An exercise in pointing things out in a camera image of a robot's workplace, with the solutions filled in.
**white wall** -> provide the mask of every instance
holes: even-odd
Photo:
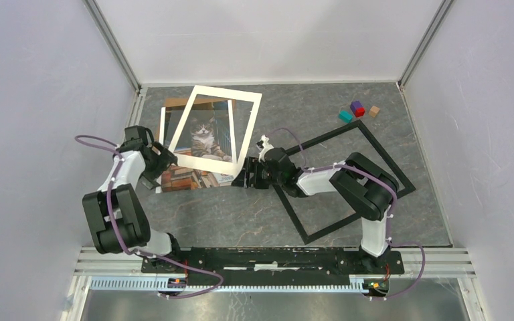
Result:
[[[98,0],[143,83],[398,80],[440,0]]]
[[[494,320],[514,320],[514,1],[456,1],[406,98]]]
[[[133,90],[81,1],[0,1],[0,320],[57,320]]]

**gray marble floor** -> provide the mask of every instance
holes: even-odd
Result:
[[[448,234],[438,201],[420,154],[406,107],[395,84],[294,84],[224,86],[225,88],[263,93],[252,142],[261,134],[278,127],[288,127],[302,141],[338,128],[342,109],[352,100],[364,106],[381,108],[379,115],[366,115],[364,123],[411,179],[417,191],[400,199],[392,219],[394,241],[419,241],[424,245],[448,245]],[[170,97],[188,97],[191,87],[149,88],[140,125],[154,131],[159,126],[163,102]],[[274,146],[292,147],[294,140],[283,132],[271,137]],[[354,151],[362,152],[387,169],[376,151],[361,135],[352,130],[322,145],[306,150],[309,166],[318,167],[345,159]],[[252,146],[250,156],[257,155]],[[300,154],[292,156],[298,165]],[[254,190],[218,187],[194,191],[154,194],[142,186],[137,193],[151,227],[172,233],[181,246],[285,246],[302,245],[284,207],[273,189]],[[348,215],[352,210],[335,193],[306,199],[291,199],[309,234]],[[311,245],[358,246],[361,224],[356,221]]]

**black mounting base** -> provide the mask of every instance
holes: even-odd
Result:
[[[192,247],[181,252],[183,263],[215,271],[224,277],[224,286],[330,286],[349,285],[349,276],[384,275],[388,264],[391,274],[404,274],[401,253],[390,251],[378,264],[366,263],[368,257],[358,250],[343,247]],[[169,271],[152,260],[143,260],[141,271],[148,274],[183,273]],[[275,270],[274,268],[293,270]],[[190,286],[210,286],[216,278],[188,273]]]

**purple cube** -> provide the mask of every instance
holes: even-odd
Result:
[[[352,102],[351,105],[349,105],[349,108],[355,114],[355,112],[358,109],[363,108],[363,106],[361,105],[361,102],[359,102],[359,100],[356,100],[356,101]]]

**red cube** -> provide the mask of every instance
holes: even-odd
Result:
[[[363,107],[358,108],[358,109],[353,111],[353,115],[356,116],[356,117],[362,117],[363,114],[365,114],[365,109]]]

